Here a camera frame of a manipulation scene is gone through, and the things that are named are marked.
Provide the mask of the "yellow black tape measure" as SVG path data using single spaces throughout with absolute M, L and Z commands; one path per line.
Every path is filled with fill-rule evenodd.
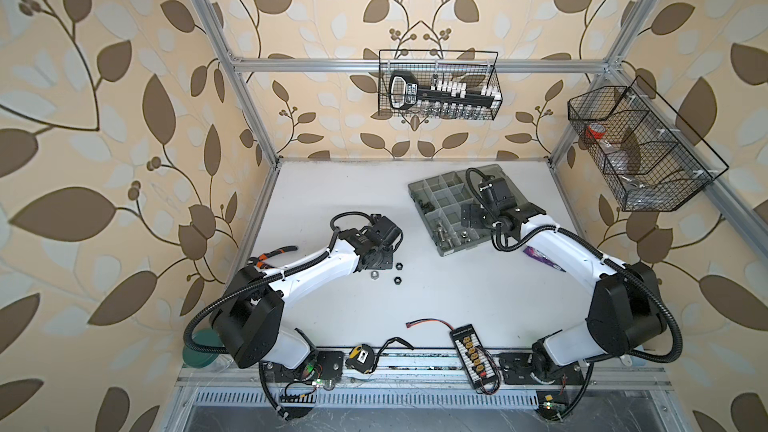
M 345 365 L 361 374 L 368 375 L 373 372 L 376 364 L 376 352 L 368 344 L 355 346 L 345 360 Z

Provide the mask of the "pink candy bag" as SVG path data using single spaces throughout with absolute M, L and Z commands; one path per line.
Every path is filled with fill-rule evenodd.
M 554 261 L 550 260 L 545 254 L 541 253 L 539 250 L 537 250 L 537 249 L 535 249 L 533 247 L 527 246 L 524 249 L 524 253 L 528 257 L 530 257 L 531 259 L 533 259 L 533 260 L 535 260 L 535 261 L 537 261 L 537 262 L 539 262 L 541 264 L 544 264 L 547 267 L 550 267 L 550 268 L 552 268 L 552 269 L 554 269 L 556 271 L 559 271 L 559 272 L 564 272 L 564 269 L 561 266 L 559 266 Z

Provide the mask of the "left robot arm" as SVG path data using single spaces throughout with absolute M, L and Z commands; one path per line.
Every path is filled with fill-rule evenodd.
M 381 214 L 343 212 L 330 221 L 328 245 L 298 261 L 269 260 L 294 246 L 251 257 L 223 295 L 198 312 L 183 334 L 187 349 L 228 355 L 240 369 L 278 364 L 304 379 L 317 369 L 317 350 L 303 332 L 283 323 L 284 313 L 331 282 L 365 270 L 394 266 L 404 233 Z

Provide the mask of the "grey compartment organizer box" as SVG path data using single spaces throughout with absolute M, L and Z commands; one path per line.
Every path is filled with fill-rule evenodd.
M 546 213 L 497 164 L 421 179 L 408 192 L 442 257 L 485 242 L 513 247 L 525 236 L 523 226 Z

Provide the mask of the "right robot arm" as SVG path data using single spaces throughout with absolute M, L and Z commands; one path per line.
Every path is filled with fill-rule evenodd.
M 681 328 L 650 267 L 600 251 L 541 207 L 520 199 L 503 177 L 469 168 L 464 181 L 474 198 L 462 209 L 464 224 L 489 231 L 498 252 L 531 247 L 543 253 L 591 295 L 585 319 L 532 345 L 528 369 L 533 378 L 550 383 L 581 361 L 593 365 L 628 355 L 669 364 L 681 357 Z

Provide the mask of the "socket set holder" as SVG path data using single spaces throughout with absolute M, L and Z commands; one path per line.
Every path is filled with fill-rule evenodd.
M 470 90 L 464 82 L 434 79 L 421 85 L 414 74 L 395 71 L 385 89 L 390 107 L 399 111 L 416 107 L 420 111 L 437 108 L 440 111 L 456 109 L 470 112 L 493 111 L 501 106 L 502 94 L 498 87 L 484 85 L 480 91 Z

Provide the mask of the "black charger board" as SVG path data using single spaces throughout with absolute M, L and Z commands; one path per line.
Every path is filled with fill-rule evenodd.
M 502 377 L 475 328 L 467 324 L 454 328 L 449 336 L 472 389 L 478 394 L 494 395 L 500 389 Z

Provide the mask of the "green lid jar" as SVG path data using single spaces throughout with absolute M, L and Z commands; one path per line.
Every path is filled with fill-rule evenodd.
M 205 346 L 210 346 L 210 347 L 223 346 L 218 334 L 210 328 L 202 329 L 195 332 L 193 334 L 193 339 L 197 343 Z M 183 349 L 182 358 L 183 358 L 184 364 L 187 367 L 191 367 L 199 371 L 211 372 L 211 373 L 221 372 L 223 370 L 226 370 L 233 363 L 232 357 L 228 355 L 226 352 L 224 352 L 223 354 L 198 352 L 198 351 L 191 350 L 187 346 L 185 346 Z

